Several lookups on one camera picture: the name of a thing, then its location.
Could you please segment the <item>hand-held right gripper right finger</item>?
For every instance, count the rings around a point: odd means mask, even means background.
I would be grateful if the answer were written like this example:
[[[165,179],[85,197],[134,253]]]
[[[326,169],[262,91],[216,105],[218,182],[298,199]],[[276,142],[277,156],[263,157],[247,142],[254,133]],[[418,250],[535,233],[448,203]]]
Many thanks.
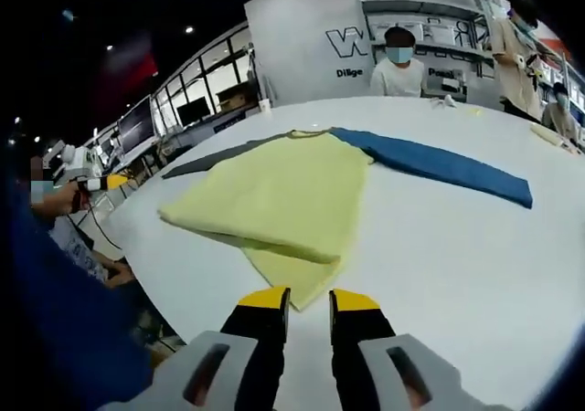
[[[366,295],[329,291],[332,372],[344,410],[478,410],[459,371],[410,334],[398,335]]]

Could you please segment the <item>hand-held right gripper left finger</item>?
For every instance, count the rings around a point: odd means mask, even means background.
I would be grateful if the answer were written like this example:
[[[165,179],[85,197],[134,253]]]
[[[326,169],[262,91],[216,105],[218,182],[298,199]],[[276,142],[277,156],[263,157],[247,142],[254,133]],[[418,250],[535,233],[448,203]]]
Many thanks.
[[[161,364],[138,410],[272,410],[284,369],[291,289],[242,298],[218,332]]]

